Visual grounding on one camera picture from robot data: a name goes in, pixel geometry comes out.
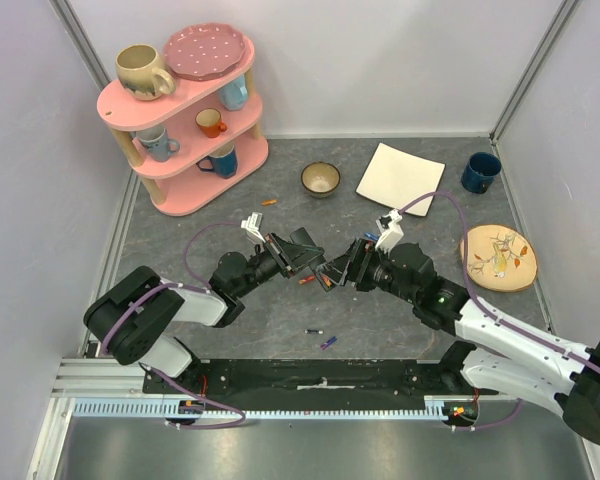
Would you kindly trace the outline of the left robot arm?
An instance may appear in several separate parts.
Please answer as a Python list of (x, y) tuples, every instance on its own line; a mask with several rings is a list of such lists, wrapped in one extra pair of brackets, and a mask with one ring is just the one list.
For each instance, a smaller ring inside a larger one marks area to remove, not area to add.
[(243, 297), (277, 275), (291, 278), (306, 267), (316, 268), (324, 262), (323, 254), (300, 228), (289, 241), (266, 235), (249, 258), (235, 251), (224, 254), (207, 288), (165, 281), (140, 266), (96, 300), (83, 323), (104, 351), (129, 365), (159, 343), (171, 322), (225, 328), (244, 311)]

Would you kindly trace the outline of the red orange battery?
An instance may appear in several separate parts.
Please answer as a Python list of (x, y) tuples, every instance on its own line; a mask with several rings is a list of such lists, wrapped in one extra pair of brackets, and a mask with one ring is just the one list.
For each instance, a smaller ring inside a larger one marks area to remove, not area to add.
[(314, 281), (314, 280), (315, 280), (315, 276), (314, 276), (314, 275), (311, 275), (311, 276), (308, 276), (308, 277), (305, 277), (305, 278), (303, 278), (303, 279), (299, 280), (299, 282), (298, 282), (298, 283), (299, 283), (300, 285), (303, 285), (303, 284), (306, 284), (306, 283), (312, 282), (312, 281)]

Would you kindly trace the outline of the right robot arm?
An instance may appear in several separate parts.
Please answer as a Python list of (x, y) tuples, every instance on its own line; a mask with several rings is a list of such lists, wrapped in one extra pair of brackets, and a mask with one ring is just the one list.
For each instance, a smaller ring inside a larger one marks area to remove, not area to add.
[(438, 275), (413, 243), (383, 253), (367, 240), (318, 268), (332, 285), (378, 288), (407, 301), (426, 326), (468, 342), (463, 359), (438, 368), (438, 381), (457, 394), (470, 385), (541, 406), (600, 446), (600, 341), (596, 346), (539, 330)]

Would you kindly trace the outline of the black remote control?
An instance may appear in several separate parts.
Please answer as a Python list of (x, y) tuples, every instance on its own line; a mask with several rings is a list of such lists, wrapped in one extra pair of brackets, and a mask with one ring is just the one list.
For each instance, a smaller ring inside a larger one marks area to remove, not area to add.
[(324, 251), (321, 250), (313, 241), (308, 231), (304, 227), (300, 227), (291, 233), (290, 239), (293, 243), (302, 245), (307, 248), (311, 248), (311, 253), (314, 257), (308, 263), (308, 266), (315, 276), (316, 281), (321, 287), (329, 292), (334, 288), (333, 282), (323, 274), (321, 266), (326, 262), (324, 257)]

